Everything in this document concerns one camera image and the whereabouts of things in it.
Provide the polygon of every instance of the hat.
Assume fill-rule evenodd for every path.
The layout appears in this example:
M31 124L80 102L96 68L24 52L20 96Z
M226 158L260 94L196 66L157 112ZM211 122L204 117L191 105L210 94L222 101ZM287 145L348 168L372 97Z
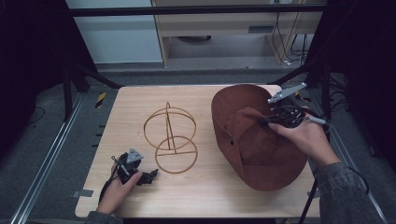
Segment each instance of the hat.
M218 91L212 100L216 140L224 157L253 189L272 191L293 182L307 157L289 139L259 121L271 116L264 88L240 84Z

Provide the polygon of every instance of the gray sleeve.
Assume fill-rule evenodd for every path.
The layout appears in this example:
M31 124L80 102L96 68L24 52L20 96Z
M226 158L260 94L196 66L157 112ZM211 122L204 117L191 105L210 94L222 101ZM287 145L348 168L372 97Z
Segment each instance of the gray sleeve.
M384 223L344 163L317 173L321 223Z
M107 214L91 211L88 214L85 224L122 224L122 219L109 216Z

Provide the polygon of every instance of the wall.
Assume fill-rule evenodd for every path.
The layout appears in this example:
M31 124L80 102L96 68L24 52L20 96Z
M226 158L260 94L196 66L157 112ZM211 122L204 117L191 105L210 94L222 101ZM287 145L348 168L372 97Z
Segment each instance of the wall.
M70 8L151 7L149 0L66 0ZM162 63L153 16L76 17L90 51L99 63Z

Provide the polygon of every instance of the hand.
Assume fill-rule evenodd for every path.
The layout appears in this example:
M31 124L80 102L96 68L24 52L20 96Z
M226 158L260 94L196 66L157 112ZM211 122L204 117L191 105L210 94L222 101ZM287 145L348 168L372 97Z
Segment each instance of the hand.
M275 123L270 123L268 126L276 133L289 138L303 153L315 161L318 168L340 162L332 151L325 132L316 122L306 119L292 129Z
M114 163L111 170L116 169L116 163ZM107 187L105 195L102 201L99 203L96 211L104 214L111 215L120 206L123 200L126 198L129 192L131 192L136 185L137 181L142 176L142 172L137 172L131 178L122 185L121 180L117 177L111 181Z

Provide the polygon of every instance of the light wood tabletop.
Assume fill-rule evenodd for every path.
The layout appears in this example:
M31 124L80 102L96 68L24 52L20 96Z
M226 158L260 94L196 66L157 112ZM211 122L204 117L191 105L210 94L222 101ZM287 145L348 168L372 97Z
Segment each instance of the light wood tabletop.
M271 192L257 191L246 185L220 152L211 117L213 96L226 86L139 86L119 90L111 110L84 189L93 190L91 197L80 197L78 217L95 210L99 195L110 177L110 168L131 147L144 156L138 169L159 169L151 185L136 186L118 209L118 217L299 217L307 201L314 177L307 164L300 176L287 187ZM271 93L278 86L264 86ZM145 122L166 103L187 111L187 116L170 114L173 135L193 138L197 148L195 164L181 174L169 174L155 161L156 148L166 139L165 115ZM183 144L185 139L177 140ZM192 148L189 143L185 148ZM180 170L193 162L194 154L168 157L159 163L169 170ZM319 216L318 199L314 199L308 217Z

